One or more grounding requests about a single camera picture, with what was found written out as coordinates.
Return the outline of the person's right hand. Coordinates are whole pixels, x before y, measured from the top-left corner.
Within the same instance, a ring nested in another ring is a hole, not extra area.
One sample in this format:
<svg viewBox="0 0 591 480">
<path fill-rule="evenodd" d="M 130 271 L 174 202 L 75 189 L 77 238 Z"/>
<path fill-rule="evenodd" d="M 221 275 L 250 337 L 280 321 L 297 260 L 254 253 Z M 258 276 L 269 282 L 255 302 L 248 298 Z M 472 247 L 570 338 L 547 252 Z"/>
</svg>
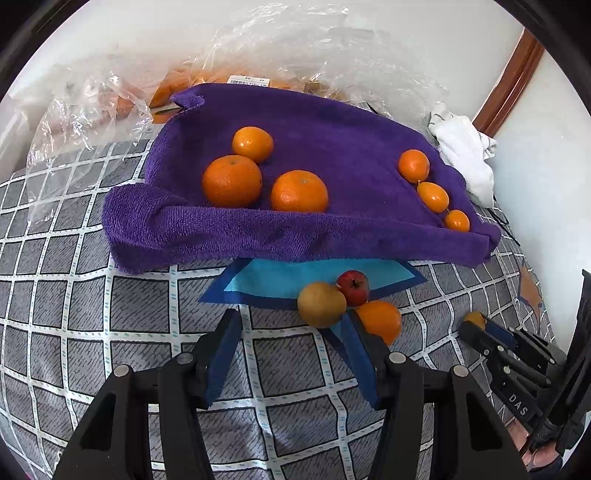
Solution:
<svg viewBox="0 0 591 480">
<path fill-rule="evenodd" d="M 518 451 L 525 445 L 528 432 L 516 419 L 512 419 L 507 430 Z M 551 479 L 562 468 L 562 456 L 556 451 L 556 443 L 552 442 L 538 448 L 535 452 L 528 450 L 522 461 L 530 474 L 531 479 Z"/>
</svg>

